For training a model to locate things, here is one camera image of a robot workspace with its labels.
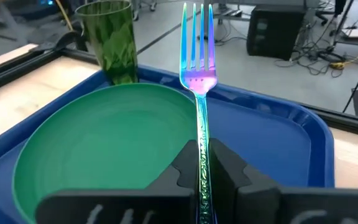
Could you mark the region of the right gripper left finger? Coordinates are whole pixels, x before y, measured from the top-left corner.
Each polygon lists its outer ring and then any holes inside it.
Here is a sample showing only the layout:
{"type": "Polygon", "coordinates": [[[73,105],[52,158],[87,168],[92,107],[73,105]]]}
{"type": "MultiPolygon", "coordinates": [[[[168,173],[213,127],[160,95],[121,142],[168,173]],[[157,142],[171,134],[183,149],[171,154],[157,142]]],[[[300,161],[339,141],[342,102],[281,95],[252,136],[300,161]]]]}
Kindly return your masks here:
{"type": "Polygon", "coordinates": [[[146,188],[66,189],[46,196],[36,224],[196,224],[197,143],[188,141],[146,188]]]}

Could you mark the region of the black desktop computer case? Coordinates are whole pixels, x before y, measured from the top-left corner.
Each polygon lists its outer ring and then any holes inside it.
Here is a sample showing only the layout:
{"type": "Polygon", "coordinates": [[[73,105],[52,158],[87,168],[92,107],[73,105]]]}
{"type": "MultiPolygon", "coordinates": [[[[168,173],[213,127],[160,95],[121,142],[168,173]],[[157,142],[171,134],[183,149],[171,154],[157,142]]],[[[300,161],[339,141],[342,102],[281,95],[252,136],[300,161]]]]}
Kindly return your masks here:
{"type": "Polygon", "coordinates": [[[289,60],[305,14],[303,6],[254,7],[247,33],[247,53],[251,56],[289,60]]]}

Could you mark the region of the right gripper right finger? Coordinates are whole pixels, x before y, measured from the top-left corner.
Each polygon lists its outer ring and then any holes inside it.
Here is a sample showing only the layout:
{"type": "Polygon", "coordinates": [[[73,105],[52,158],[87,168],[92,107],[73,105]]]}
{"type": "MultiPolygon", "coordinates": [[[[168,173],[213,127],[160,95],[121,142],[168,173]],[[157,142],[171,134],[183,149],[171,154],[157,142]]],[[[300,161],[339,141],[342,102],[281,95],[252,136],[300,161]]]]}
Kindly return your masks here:
{"type": "Polygon", "coordinates": [[[209,143],[218,224],[358,224],[358,189],[285,187],[221,141],[209,143]]]}

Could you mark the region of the green faceted plastic cup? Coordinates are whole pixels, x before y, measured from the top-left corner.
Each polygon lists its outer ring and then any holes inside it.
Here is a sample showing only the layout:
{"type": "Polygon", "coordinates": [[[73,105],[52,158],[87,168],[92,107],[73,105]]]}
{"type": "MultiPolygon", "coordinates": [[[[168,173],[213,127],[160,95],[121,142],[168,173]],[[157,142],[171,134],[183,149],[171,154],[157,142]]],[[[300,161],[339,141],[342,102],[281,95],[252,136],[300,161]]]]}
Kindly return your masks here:
{"type": "Polygon", "coordinates": [[[101,0],[78,7],[83,33],[99,65],[114,85],[137,83],[132,5],[128,0],[101,0]]]}

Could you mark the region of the green round plate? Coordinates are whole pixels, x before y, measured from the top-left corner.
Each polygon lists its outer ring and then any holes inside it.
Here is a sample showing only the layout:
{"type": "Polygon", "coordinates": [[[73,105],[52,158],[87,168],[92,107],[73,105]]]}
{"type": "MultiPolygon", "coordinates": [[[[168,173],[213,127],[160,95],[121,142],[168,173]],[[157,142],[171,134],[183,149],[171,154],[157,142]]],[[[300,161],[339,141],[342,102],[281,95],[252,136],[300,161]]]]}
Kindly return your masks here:
{"type": "Polygon", "coordinates": [[[12,194],[28,224],[62,189],[143,189],[196,138],[195,104],[172,88],[136,83],[88,93],[47,118],[25,143],[12,194]]]}

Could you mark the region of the iridescent metal fork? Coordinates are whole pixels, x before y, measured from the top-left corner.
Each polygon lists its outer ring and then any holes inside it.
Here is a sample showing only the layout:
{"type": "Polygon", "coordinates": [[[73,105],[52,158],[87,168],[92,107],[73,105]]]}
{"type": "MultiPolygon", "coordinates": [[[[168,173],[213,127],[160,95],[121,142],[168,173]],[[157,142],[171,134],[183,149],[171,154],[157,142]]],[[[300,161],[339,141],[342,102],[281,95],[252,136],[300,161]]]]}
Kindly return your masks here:
{"type": "Polygon", "coordinates": [[[187,5],[183,5],[180,40],[180,83],[195,96],[198,143],[198,224],[215,224],[211,171],[209,160],[209,128],[206,94],[216,86],[215,39],[213,7],[201,5],[200,33],[208,25],[208,45],[200,43],[199,66],[196,66],[196,11],[193,11],[191,58],[187,58],[187,5]]]}

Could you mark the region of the blue plastic tray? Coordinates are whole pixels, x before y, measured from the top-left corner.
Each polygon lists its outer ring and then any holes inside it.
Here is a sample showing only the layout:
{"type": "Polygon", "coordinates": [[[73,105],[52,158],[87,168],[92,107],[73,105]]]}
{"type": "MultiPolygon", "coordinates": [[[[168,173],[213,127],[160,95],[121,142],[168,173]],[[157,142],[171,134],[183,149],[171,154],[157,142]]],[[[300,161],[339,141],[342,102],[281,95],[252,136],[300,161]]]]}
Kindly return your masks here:
{"type": "MultiPolygon", "coordinates": [[[[139,69],[140,83],[163,85],[194,102],[179,79],[168,72],[139,69]]],[[[97,72],[25,120],[0,134],[0,224],[28,224],[12,194],[15,164],[25,143],[51,115],[72,101],[110,87],[97,72]]],[[[281,184],[334,185],[334,144],[326,123],[288,101],[217,85],[207,95],[209,134],[281,184]]]]}

